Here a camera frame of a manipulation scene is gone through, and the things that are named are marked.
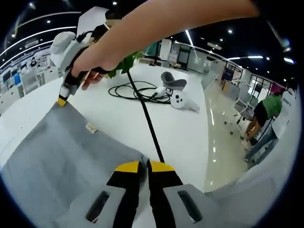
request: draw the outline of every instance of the glossy floor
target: glossy floor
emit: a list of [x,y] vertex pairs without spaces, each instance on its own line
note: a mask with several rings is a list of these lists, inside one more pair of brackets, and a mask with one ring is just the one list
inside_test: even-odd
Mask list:
[[224,96],[217,80],[204,92],[209,123],[209,161],[204,190],[212,191],[237,179],[247,170],[240,132],[244,132],[248,123],[240,122],[242,130],[238,128],[238,118],[233,116],[237,113],[233,108],[234,101]]

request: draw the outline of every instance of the black ceiling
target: black ceiling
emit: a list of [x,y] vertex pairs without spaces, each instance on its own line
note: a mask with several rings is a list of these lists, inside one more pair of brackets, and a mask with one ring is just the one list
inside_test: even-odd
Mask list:
[[[78,18],[81,14],[63,14],[41,18],[15,29],[16,25],[20,26],[31,19],[58,12],[80,11],[83,13],[93,6],[111,9],[123,17],[138,5],[145,2],[145,0],[116,0],[116,2],[117,5],[114,6],[112,0],[33,0],[31,1],[32,4],[25,4],[22,13],[19,14],[19,17],[11,24],[7,34],[2,37],[3,42],[0,51],[2,52],[10,45],[27,36],[44,30],[77,26]],[[228,29],[231,29],[233,33],[229,34]],[[57,30],[43,33],[35,36],[35,38],[37,38],[40,43],[43,43],[52,40],[55,35],[61,31],[62,30]],[[234,60],[234,62],[243,68],[248,68],[252,73],[270,78],[279,83],[283,83],[284,78],[288,79],[294,76],[294,66],[287,64],[283,60],[283,57],[292,58],[290,52],[282,52],[282,48],[269,25],[261,18],[222,21],[191,29],[189,33],[195,46],[212,50],[207,43],[218,44],[222,49],[212,51],[227,58],[263,56],[263,59]],[[174,35],[172,39],[189,44],[184,32]],[[20,42],[4,53],[0,57],[0,63],[3,59],[6,61],[19,53],[21,51],[20,48],[24,49],[24,45],[25,41]]]

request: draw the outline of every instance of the green plant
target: green plant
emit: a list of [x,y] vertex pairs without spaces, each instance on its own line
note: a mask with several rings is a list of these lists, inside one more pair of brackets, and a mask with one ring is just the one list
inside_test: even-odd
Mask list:
[[118,66],[114,70],[108,73],[109,78],[116,76],[116,70],[122,70],[121,72],[122,74],[127,73],[133,67],[134,60],[139,59],[142,56],[143,56],[143,52],[141,51],[134,52],[131,55],[127,56],[118,64]]

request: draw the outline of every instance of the table surface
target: table surface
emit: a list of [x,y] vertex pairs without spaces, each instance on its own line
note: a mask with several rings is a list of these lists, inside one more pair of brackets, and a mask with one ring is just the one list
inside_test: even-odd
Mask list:
[[[203,191],[208,162],[208,119],[201,77],[174,69],[136,63],[130,73],[133,80],[161,86],[161,73],[169,71],[175,79],[186,79],[184,91],[200,106],[195,113],[177,110],[171,105],[146,103],[165,162],[173,166],[184,184]],[[139,101],[112,97],[108,89],[129,82],[127,75],[103,79],[86,91],[79,89],[69,102],[99,130],[121,143],[159,161],[150,130]],[[0,169],[25,136],[50,110],[58,98],[62,78],[39,87],[16,101],[0,117]],[[146,87],[136,83],[137,88]],[[130,88],[121,94],[132,96]],[[133,227],[141,222],[138,218]]]

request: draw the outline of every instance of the jeans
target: jeans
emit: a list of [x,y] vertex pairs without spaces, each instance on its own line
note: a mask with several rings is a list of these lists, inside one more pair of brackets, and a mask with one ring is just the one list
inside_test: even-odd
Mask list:
[[269,141],[271,141],[271,143],[267,146],[267,149],[264,151],[264,153],[262,153],[262,155],[257,159],[257,161],[255,162],[255,164],[259,164],[261,163],[262,160],[265,159],[265,157],[267,157],[267,155],[273,150],[273,148],[275,147],[278,138],[274,132],[274,130],[271,129],[263,136],[263,138],[258,141],[256,143],[256,145],[254,145],[251,150],[247,153],[245,159],[250,160],[257,152],[259,152],[259,150]]

